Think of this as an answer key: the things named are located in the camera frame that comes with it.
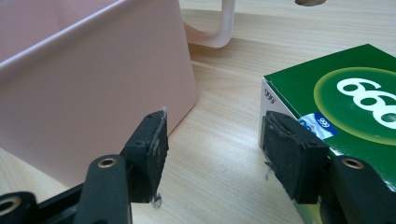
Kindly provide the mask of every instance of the light wood surface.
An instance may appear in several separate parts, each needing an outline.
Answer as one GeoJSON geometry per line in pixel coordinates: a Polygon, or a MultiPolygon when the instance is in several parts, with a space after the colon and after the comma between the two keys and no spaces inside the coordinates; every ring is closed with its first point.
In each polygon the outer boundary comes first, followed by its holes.
{"type": "MultiPolygon", "coordinates": [[[[196,28],[219,25],[220,0],[180,4],[196,28]]],[[[302,223],[275,176],[265,179],[257,144],[261,78],[362,44],[396,56],[396,1],[301,7],[292,0],[237,0],[226,47],[190,46],[198,101],[170,135],[161,209],[134,203],[134,223],[302,223]]],[[[66,188],[1,149],[0,194],[17,190],[41,202],[66,188]]]]}

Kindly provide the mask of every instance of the blue and white sticker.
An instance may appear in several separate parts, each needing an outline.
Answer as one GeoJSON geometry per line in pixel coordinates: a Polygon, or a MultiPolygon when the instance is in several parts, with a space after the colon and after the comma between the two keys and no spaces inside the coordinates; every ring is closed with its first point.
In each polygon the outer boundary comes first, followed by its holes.
{"type": "Polygon", "coordinates": [[[305,115],[298,120],[308,131],[314,133],[321,140],[338,134],[333,124],[322,113],[315,112],[305,115]]]}

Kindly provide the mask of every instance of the oval logo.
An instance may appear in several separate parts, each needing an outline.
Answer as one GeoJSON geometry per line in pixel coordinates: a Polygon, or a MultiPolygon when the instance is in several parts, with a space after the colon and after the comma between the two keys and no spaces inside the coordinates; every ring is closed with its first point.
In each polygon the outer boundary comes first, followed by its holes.
{"type": "Polygon", "coordinates": [[[314,89],[319,111],[335,126],[368,141],[396,146],[396,73],[349,67],[322,77],[314,89]]]}

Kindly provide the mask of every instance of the box top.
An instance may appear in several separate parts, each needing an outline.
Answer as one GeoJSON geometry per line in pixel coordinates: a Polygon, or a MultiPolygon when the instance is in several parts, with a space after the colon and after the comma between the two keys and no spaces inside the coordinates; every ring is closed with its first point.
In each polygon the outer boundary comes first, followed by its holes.
{"type": "Polygon", "coordinates": [[[396,58],[363,45],[264,78],[297,119],[325,124],[335,155],[369,162],[396,191],[396,58]]]}

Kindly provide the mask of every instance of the bin handle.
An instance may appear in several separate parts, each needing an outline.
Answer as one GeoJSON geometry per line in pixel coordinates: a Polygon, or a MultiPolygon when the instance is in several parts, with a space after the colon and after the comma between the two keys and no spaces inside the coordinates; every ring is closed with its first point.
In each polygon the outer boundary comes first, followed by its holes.
{"type": "Polygon", "coordinates": [[[233,16],[235,13],[235,0],[222,0],[221,19],[218,30],[215,33],[205,33],[196,30],[184,22],[187,42],[210,48],[224,47],[231,39],[233,33],[233,16]]]}

